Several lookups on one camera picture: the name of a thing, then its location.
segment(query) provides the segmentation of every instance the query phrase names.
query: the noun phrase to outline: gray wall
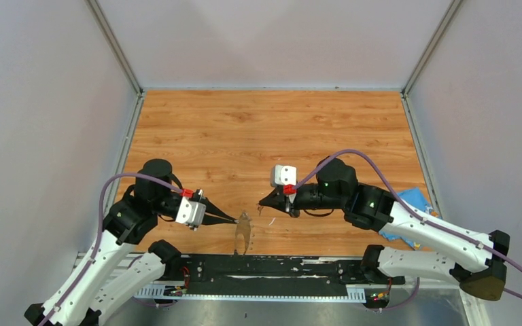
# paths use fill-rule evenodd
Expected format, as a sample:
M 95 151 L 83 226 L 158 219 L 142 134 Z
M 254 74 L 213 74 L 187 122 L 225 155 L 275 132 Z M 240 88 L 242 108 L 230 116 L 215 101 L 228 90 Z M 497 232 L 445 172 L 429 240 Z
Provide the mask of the gray wall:
M 450 0 L 100 0 L 145 87 L 401 88 Z
M 442 214 L 512 236 L 522 264 L 522 1 L 467 0 L 411 94 Z M 507 287 L 522 292 L 509 268 Z M 487 305 L 521 325 L 522 301 Z
M 0 325 L 92 240 L 134 104 L 84 1 L 0 1 Z

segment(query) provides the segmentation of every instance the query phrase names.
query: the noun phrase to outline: blue rag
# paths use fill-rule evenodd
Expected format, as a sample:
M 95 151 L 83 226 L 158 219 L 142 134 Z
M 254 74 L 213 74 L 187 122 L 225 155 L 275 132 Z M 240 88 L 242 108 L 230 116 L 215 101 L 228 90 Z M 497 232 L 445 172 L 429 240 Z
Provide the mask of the blue rag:
M 433 207 L 431 207 L 431 204 L 423 197 L 423 194 L 421 193 L 421 190 L 419 188 L 412 188 L 405 190 L 403 192 L 397 193 L 401 199 L 408 202 L 411 206 L 414 206 L 416 209 L 422 210 L 426 213 L 432 213 Z M 397 239 L 403 239 L 406 244 L 408 244 L 411 248 L 417 250 L 421 249 L 423 246 L 419 243 L 416 243 L 415 241 L 409 240 L 407 238 L 403 238 L 401 236 L 397 236 L 395 234 L 388 234 L 385 232 L 379 232 L 380 235 L 382 235 L 384 238 L 386 238 L 389 241 L 397 240 Z

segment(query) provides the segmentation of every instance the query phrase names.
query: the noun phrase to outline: wooden floor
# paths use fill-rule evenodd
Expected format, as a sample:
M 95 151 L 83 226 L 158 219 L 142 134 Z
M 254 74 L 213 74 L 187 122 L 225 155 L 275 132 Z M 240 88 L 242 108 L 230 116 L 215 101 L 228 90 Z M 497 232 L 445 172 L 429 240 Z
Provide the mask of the wooden floor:
M 401 240 L 387 242 L 352 227 L 340 211 L 294 219 L 265 208 L 258 215 L 257 202 L 272 190 L 274 165 L 296 166 L 301 179 L 321 159 L 345 148 L 367 153 L 397 190 L 420 187 L 427 196 L 397 92 L 150 91 L 125 171 L 137 172 L 147 160 L 164 158 L 184 187 L 204 189 L 234 217 L 247 211 L 252 217 L 247 253 L 361 255 L 369 244 L 408 248 Z M 355 167 L 360 182 L 381 186 L 363 159 L 341 158 Z M 124 179 L 120 194 L 132 182 Z M 184 253 L 232 253 L 235 225 L 193 232 L 160 221 L 139 249 L 161 238 Z

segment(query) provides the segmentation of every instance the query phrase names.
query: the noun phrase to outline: cable connector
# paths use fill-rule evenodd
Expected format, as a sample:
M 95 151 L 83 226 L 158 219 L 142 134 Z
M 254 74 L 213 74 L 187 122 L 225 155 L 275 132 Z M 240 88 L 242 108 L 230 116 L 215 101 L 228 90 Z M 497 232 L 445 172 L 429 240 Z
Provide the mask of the cable connector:
M 287 196 L 297 194 L 297 189 L 294 189 L 293 185 L 284 185 L 283 194 L 285 194 Z
M 181 196 L 191 198 L 191 197 L 193 197 L 193 193 L 194 192 L 192 190 L 183 188 L 183 192 L 181 193 Z

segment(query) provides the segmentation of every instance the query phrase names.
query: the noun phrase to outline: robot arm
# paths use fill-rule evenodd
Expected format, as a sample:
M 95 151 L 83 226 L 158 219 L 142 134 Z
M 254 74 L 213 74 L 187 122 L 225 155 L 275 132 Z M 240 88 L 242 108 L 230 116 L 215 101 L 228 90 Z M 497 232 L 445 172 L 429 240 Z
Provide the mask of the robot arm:
M 387 255 L 389 251 L 382 250 L 384 254 L 372 256 L 377 258 L 374 259 L 375 264 L 384 266 L 373 268 L 376 272 L 386 276 L 407 272 L 409 274 L 399 276 L 431 276 L 451 282 L 453 278 L 465 292 L 476 297 L 485 300 L 498 300 L 501 297 L 506 279 L 506 266 L 501 259 L 494 257 L 483 247 L 477 247 L 425 222 L 431 219 L 432 223 L 465 234 L 504 254 L 509 248 L 509 235 L 501 231 L 484 234 L 466 230 L 413 208 L 423 217 L 420 221 L 410 215 L 389 192 L 359 183 L 355 169 L 337 158 L 331 160 L 316 174 L 317 183 L 304 184 L 298 189 L 293 189 L 296 175 L 292 171 L 296 172 L 292 166 L 274 168 L 272 185 L 275 188 L 259 201 L 260 206 L 272 207 L 292 217 L 299 217 L 300 210 L 305 209 L 341 209 L 345 214 L 345 221 L 357 228 L 398 234 L 429 246 L 441 257 L 447 258 L 446 264 L 440 264 L 433 269 L 434 265 L 425 263 L 433 259 L 431 255 L 435 254 L 400 253 L 399 255 L 404 256 L 398 258 L 399 264 L 396 265 L 393 261 L 394 255 L 391 257 L 392 255 Z M 447 270 L 449 275 L 443 274 L 443 269 L 451 267 L 451 262 L 454 264 Z
M 181 253 L 165 240 L 152 244 L 149 251 L 133 263 L 125 273 L 99 289 L 90 306 L 99 317 L 97 321 L 99 326 L 103 326 L 109 317 L 140 288 L 176 270 L 180 258 Z
M 165 160 L 150 160 L 140 173 L 180 185 L 171 165 Z M 25 312 L 27 320 L 32 325 L 45 326 L 102 325 L 101 322 L 106 321 L 136 290 L 163 276 L 168 265 L 174 268 L 171 261 L 180 257 L 179 251 L 164 241 L 156 242 L 150 253 L 143 256 L 143 266 L 136 266 L 125 273 L 127 276 L 101 288 L 119 262 L 157 226 L 159 215 L 172 217 L 192 229 L 200 225 L 237 222 L 204 197 L 202 190 L 191 192 L 183 189 L 182 194 L 177 194 L 155 182 L 136 178 L 135 184 L 111 206 L 104 218 L 95 260 L 83 259 L 50 299 L 29 306 Z M 92 245 L 86 257 L 92 257 L 93 250 Z M 54 313 L 50 319 L 44 321 L 51 311 Z

